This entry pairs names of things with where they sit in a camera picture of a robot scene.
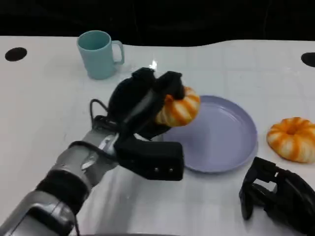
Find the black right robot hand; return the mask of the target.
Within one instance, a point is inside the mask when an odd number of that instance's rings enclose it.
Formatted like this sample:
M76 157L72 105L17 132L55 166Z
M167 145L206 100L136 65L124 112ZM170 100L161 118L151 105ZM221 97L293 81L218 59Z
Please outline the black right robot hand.
M253 207L307 236L315 234L315 191L299 175L255 157L239 192L241 212L249 220Z

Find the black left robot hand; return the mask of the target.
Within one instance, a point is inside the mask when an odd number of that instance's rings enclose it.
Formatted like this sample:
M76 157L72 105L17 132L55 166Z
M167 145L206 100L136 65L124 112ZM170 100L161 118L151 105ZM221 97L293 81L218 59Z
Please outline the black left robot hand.
M123 123L131 111L140 103L148 92L154 91L161 95L159 108L164 106L167 95L175 100L184 98L182 73L168 71L159 78L154 75L154 70L142 67L131 74L130 78L120 82L112 93L108 103L108 118L118 124ZM171 129L170 126L159 124L157 114L144 115L139 121L128 125L129 131L151 139Z

